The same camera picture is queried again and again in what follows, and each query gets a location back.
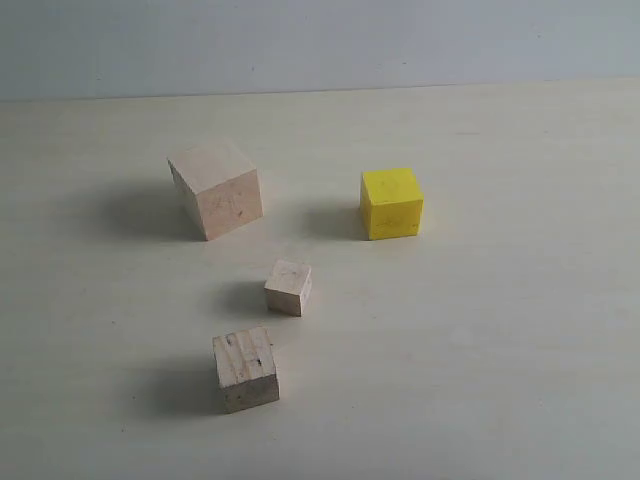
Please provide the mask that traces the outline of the medium striped wooden cube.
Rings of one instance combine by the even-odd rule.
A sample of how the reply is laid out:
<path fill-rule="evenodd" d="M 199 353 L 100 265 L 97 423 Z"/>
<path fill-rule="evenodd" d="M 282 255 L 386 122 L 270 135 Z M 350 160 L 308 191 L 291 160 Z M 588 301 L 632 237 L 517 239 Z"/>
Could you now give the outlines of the medium striped wooden cube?
<path fill-rule="evenodd" d="M 279 381 L 267 330 L 262 326 L 212 339 L 218 385 L 227 413 L 275 402 Z"/>

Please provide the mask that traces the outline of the yellow cube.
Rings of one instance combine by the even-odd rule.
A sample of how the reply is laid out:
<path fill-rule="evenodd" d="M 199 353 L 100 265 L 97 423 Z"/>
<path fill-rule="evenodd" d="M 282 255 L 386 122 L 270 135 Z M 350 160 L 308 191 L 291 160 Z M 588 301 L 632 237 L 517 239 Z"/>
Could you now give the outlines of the yellow cube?
<path fill-rule="evenodd" d="M 423 206 L 423 192 L 410 168 L 362 173 L 360 212 L 369 240 L 416 236 Z"/>

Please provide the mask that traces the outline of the small light wooden cube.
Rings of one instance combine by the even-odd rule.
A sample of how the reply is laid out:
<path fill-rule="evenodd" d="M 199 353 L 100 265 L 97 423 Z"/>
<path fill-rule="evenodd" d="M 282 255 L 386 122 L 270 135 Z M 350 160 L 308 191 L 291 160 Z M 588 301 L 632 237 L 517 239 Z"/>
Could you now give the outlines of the small light wooden cube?
<path fill-rule="evenodd" d="M 312 289 L 311 272 L 308 264 L 277 260 L 264 285 L 268 309 L 301 317 Z"/>

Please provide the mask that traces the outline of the large light wooden cube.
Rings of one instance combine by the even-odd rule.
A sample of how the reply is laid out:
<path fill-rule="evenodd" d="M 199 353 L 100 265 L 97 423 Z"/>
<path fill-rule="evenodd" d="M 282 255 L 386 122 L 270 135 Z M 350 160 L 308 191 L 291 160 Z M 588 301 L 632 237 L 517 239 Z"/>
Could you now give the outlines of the large light wooden cube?
<path fill-rule="evenodd" d="M 214 139 L 167 162 L 178 198 L 206 240 L 263 216 L 258 170 L 233 142 Z"/>

